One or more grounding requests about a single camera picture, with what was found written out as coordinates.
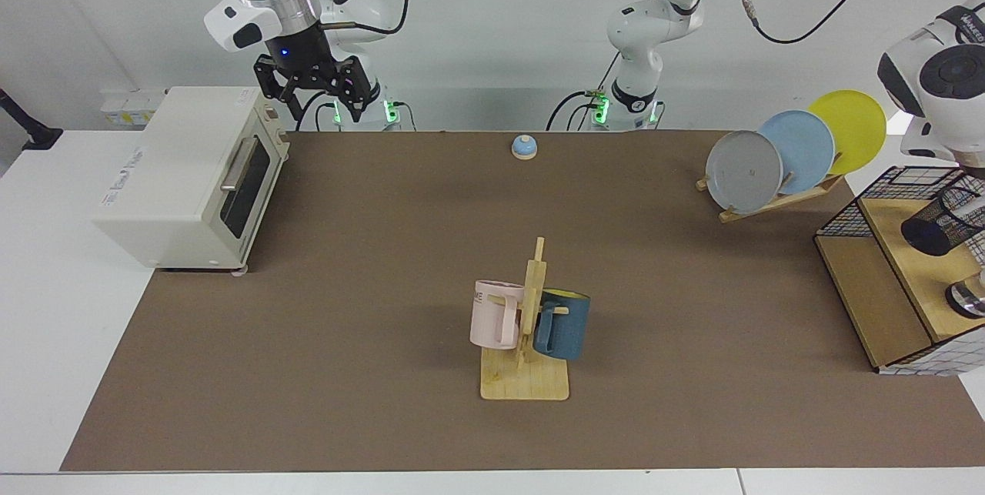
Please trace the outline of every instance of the white table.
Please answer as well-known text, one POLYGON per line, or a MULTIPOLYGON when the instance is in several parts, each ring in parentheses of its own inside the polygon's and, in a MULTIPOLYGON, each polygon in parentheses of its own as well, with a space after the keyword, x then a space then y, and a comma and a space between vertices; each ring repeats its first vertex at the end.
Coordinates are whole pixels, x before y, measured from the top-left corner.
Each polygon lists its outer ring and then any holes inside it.
MULTIPOLYGON (((68 131, 52 151, 25 152, 0 179, 0 493, 971 495, 985 489, 985 468, 57 473, 151 277, 88 222, 88 211, 138 137, 68 131)), ((852 186, 865 186, 886 166, 902 162, 893 154, 897 147, 898 140, 890 143, 880 161, 850 177, 852 186)), ((985 410, 985 371, 963 380, 985 410)))

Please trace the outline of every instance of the black wire basket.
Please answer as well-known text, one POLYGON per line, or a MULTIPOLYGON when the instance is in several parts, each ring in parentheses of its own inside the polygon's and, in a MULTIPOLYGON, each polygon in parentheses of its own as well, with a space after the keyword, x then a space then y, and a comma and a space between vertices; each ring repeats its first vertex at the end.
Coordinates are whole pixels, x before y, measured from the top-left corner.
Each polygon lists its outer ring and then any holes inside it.
POLYGON ((903 238, 919 252, 945 256, 985 229, 985 208, 965 208, 978 198, 978 193, 964 187, 940 191, 936 199, 903 222, 903 238))

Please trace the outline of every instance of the oven door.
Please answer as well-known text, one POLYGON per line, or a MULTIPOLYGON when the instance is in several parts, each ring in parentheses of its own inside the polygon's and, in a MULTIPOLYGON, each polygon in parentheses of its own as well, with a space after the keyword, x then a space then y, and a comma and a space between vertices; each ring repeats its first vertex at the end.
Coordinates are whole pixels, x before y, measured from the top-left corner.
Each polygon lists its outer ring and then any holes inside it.
POLYGON ((253 245, 282 160, 255 112, 243 129, 235 150, 229 171, 219 187, 222 190, 221 207, 216 217, 218 224, 214 227, 232 234, 231 249, 242 260, 242 265, 253 245))

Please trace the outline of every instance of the oven door handle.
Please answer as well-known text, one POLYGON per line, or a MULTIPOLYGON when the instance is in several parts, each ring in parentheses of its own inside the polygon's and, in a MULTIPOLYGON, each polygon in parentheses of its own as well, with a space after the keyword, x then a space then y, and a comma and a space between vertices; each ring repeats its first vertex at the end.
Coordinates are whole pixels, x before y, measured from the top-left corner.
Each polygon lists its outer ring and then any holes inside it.
POLYGON ((256 137, 249 137, 239 142, 239 148, 236 149, 236 156, 232 157, 232 164, 229 164, 229 171, 225 173, 222 186, 219 187, 221 190, 231 192, 236 191, 242 186, 243 179, 246 178, 246 172, 249 171, 249 163, 253 159, 253 153, 256 152, 256 147, 259 144, 260 140, 256 137))

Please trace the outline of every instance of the mug rack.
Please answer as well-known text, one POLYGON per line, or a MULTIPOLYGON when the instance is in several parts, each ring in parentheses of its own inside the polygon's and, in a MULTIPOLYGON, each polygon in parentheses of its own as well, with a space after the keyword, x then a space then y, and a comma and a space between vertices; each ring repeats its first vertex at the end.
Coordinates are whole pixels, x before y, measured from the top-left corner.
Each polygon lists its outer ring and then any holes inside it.
MULTIPOLYGON (((479 394, 484 400, 567 400, 570 395, 567 361, 542 355, 533 344, 546 271, 544 238, 537 238, 534 257, 527 261, 523 301, 517 306, 520 340, 514 349, 482 348, 479 394)), ((563 315, 567 309, 559 306, 553 312, 563 315)))

